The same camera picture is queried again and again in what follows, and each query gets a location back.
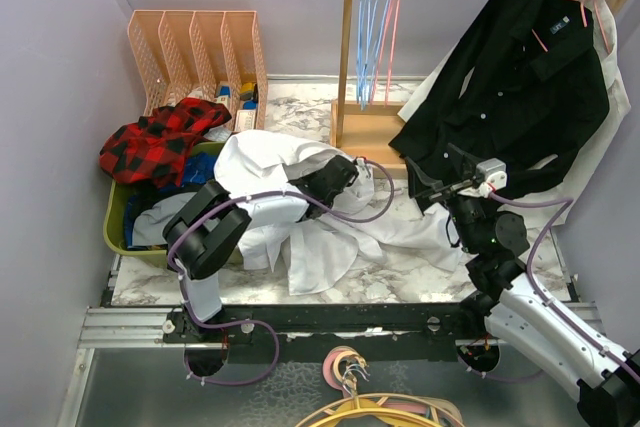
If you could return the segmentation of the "pink wire hanger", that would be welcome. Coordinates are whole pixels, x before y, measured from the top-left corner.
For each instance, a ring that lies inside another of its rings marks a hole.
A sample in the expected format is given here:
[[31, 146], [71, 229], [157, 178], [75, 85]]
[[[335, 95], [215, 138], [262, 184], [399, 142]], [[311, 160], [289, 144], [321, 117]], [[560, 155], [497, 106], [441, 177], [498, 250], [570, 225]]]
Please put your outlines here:
[[393, 75], [393, 64], [395, 59], [399, 10], [402, 0], [386, 0], [383, 11], [379, 44], [377, 47], [376, 65], [373, 78], [373, 95], [379, 84], [379, 76], [383, 60], [387, 59], [386, 77], [384, 82], [384, 103], [389, 103], [391, 80]]

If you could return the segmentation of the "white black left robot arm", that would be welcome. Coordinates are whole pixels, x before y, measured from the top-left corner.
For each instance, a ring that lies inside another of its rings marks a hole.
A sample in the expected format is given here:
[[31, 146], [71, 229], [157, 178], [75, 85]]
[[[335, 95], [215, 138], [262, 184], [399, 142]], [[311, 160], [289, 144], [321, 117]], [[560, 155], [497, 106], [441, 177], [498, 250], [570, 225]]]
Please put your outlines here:
[[357, 163], [335, 155], [320, 169], [271, 191], [233, 197], [219, 182], [207, 182], [163, 230], [167, 262], [178, 273], [189, 315], [186, 329], [206, 342], [220, 332], [218, 271], [246, 231], [286, 226], [328, 213], [335, 198], [358, 177]]

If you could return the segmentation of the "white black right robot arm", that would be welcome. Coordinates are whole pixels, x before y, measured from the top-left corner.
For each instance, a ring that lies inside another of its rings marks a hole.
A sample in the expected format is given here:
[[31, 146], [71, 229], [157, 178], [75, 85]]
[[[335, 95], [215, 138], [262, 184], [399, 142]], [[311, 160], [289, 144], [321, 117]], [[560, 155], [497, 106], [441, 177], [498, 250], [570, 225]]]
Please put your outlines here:
[[475, 292], [459, 314], [469, 337], [486, 333], [515, 347], [560, 384], [590, 426], [639, 423], [639, 355], [574, 313], [537, 280], [523, 204], [498, 195], [506, 187], [504, 162], [482, 160], [455, 145], [445, 153], [456, 171], [445, 184], [412, 159], [405, 164], [409, 195], [420, 205], [440, 204], [455, 227], [457, 244], [472, 258], [466, 269]]

